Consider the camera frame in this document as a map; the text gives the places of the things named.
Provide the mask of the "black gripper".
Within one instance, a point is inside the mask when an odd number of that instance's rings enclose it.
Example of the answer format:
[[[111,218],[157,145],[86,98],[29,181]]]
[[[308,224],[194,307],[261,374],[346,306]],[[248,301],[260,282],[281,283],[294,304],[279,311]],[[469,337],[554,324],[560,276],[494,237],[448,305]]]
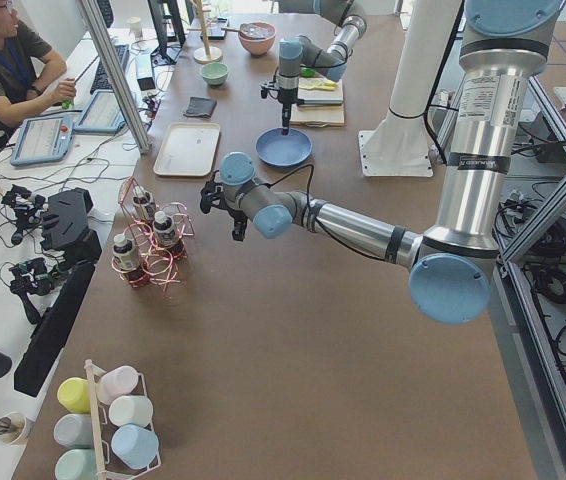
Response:
[[[261,98],[266,99],[269,95],[282,104],[282,127],[281,134],[288,135],[290,130],[290,118],[292,105],[304,103],[298,97],[299,93],[299,76],[284,76],[276,74],[270,81],[263,82],[260,85]]]

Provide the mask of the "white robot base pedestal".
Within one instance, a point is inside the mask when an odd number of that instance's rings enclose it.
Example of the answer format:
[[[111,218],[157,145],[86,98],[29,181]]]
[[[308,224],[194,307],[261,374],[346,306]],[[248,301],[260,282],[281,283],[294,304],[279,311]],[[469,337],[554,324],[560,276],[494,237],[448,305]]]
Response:
[[[405,36],[388,113],[359,141],[367,177],[430,177],[427,118],[447,46],[456,37],[461,0],[417,1]]]

